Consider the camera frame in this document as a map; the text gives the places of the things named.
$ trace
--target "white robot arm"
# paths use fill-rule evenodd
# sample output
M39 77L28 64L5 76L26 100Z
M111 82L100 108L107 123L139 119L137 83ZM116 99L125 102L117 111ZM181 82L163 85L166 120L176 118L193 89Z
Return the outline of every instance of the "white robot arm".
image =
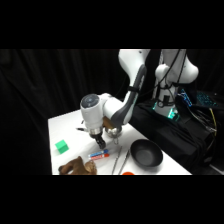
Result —
M156 70L160 82L160 94L155 112L170 117L175 108L175 87L173 83L188 84L195 81L199 70L188 59L187 49L163 49L164 64Z
M147 69L145 61L150 49L121 49L119 62L130 78L130 87L124 102L112 97L109 94L91 94L81 101L81 112L86 128L90 136L96 139L100 148L106 147L102 139L103 118L111 120L114 127L119 128L126 125L133 113L139 92L144 83Z
M102 139L103 118L107 117L114 127L126 125L133 113L139 92L144 83L147 69L145 61L151 49L121 49L119 62L130 78L130 87L124 102L109 94L90 94L81 101L82 116L90 136L96 139L101 149L106 147ZM198 76L198 69L186 56L186 49L163 49L164 63L156 70L160 83L160 96L155 112L168 116L175 107L173 83L191 83Z

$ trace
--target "brown stuffed toy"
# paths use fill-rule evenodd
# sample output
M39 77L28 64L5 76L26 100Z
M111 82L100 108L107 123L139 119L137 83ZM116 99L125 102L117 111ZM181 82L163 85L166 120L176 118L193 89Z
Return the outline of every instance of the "brown stuffed toy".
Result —
M96 165L93 161L83 165L82 158L79 156L67 163L65 166L59 168L60 175L97 175Z

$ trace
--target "black curtain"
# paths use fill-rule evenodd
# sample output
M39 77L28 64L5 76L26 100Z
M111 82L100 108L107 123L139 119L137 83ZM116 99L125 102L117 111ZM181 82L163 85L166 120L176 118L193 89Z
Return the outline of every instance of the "black curtain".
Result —
M89 93L125 96L129 81L118 53L119 49L0 50L0 165L5 173L51 174L47 120L78 110ZM200 69L198 88L224 95L224 50L190 49L188 55ZM152 50L147 59L143 94L154 86L159 56L160 50Z

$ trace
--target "green block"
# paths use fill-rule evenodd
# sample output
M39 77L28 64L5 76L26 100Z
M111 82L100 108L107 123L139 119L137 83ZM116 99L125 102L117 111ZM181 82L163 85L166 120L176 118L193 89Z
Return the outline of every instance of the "green block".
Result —
M55 145L56 145L56 147L57 147L57 149L58 149L60 154L63 154L66 151L69 150L69 148L68 148L68 146L67 146L67 144L66 144L66 142L64 140L62 140L61 142L58 142Z

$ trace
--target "white tabletop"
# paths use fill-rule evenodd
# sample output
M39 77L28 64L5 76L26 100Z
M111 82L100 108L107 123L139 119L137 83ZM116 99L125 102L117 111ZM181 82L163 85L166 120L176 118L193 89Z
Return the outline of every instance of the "white tabletop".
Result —
M58 168L61 165L65 165L69 161L76 159L78 156L81 156L83 162L86 163L89 154L101 151L96 141L90 138L88 133L76 130L76 128L84 127L84 125L81 124L82 121L83 119L80 110L49 119L48 125L53 175L59 175ZM103 139L107 143L110 157L97 160L95 161L95 164L97 166L98 175L111 175L119 147L114 144L113 139L109 138L106 133L103 134ZM147 138L135 130L131 125L128 124L123 126L122 135L119 138L122 152L114 175L119 173L128 150L132 143L138 139ZM69 150L60 155L55 144L62 140L67 143ZM132 172L135 175L191 175L166 153L163 152L163 156L163 163L158 168L150 170L139 168L134 163L131 156L129 156L122 173Z

